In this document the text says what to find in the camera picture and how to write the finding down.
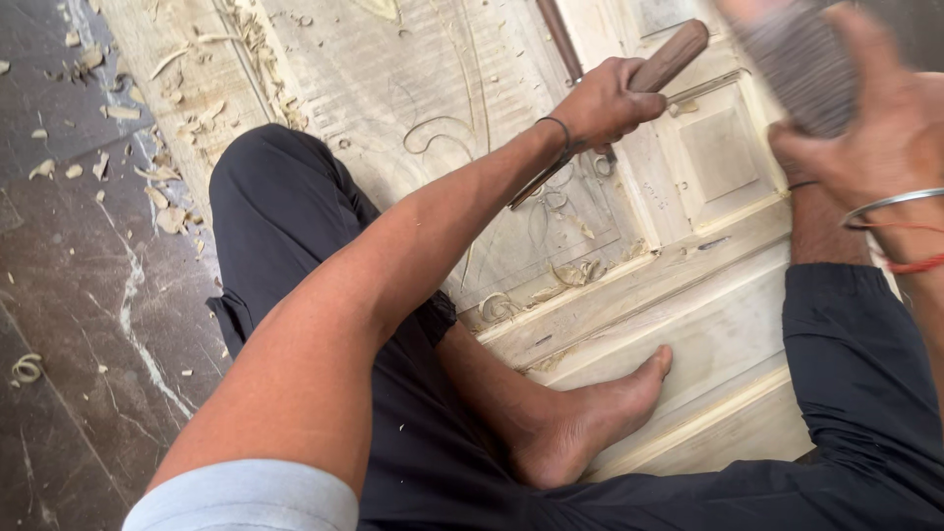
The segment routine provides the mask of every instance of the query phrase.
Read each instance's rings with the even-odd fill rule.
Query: black trousers
[[[280,126],[236,140],[210,194],[226,287],[208,303],[234,356],[378,215],[325,145]],[[799,265],[786,284],[784,343],[816,463],[521,486],[486,452],[436,358],[455,322],[438,294],[377,356],[361,529],[944,529],[941,423],[911,317],[873,267]]]

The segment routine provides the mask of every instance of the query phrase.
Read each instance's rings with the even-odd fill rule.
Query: wooden chisel handle
[[[635,93],[657,93],[708,47],[708,28],[700,20],[690,20],[663,44],[630,79]]]

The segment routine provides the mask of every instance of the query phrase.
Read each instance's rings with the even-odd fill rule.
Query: dark marble floor
[[[912,64],[944,70],[938,30],[944,0],[862,3],[896,28]],[[146,167],[153,154],[149,113],[116,121],[98,112],[101,105],[143,107],[128,98],[127,85],[119,93],[103,88],[111,84],[117,51],[87,86],[43,74],[78,57],[80,47],[64,45],[73,28],[83,44],[111,42],[104,20],[84,0],[0,2],[0,60],[11,63],[0,76],[4,530],[118,530],[230,363],[203,305],[218,291],[210,231],[158,230],[145,181],[131,171],[132,164]],[[49,138],[30,138],[36,128],[46,128]],[[99,149],[110,154],[104,182],[92,174]],[[47,158],[57,161],[54,178],[28,180]],[[73,163],[85,173],[68,180],[64,170]],[[165,192],[186,204],[182,183]],[[206,242],[201,260],[194,237]],[[30,352],[42,355],[45,375],[15,387],[10,367]]]

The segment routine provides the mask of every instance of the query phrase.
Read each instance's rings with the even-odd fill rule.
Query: foot
[[[671,366],[672,349],[663,345],[629,376],[548,395],[547,416],[510,444],[518,478],[537,488],[576,482],[604,448],[649,420]]]

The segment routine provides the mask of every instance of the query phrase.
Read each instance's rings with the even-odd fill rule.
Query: leg
[[[600,451],[641,428],[672,365],[663,346],[628,376],[560,392],[506,367],[462,324],[436,351],[463,401],[508,445],[518,479],[537,488],[577,481]]]
[[[233,355],[279,300],[377,215],[321,142],[280,126],[233,143],[213,172],[211,204],[226,288],[210,304]],[[433,347],[454,322],[445,296],[433,297],[378,352],[364,527],[499,529],[522,514],[525,490],[484,451],[436,359]]]
[[[836,529],[944,525],[944,448],[918,330],[816,186],[794,195],[784,343],[820,457],[628,474],[542,494],[547,527]]]

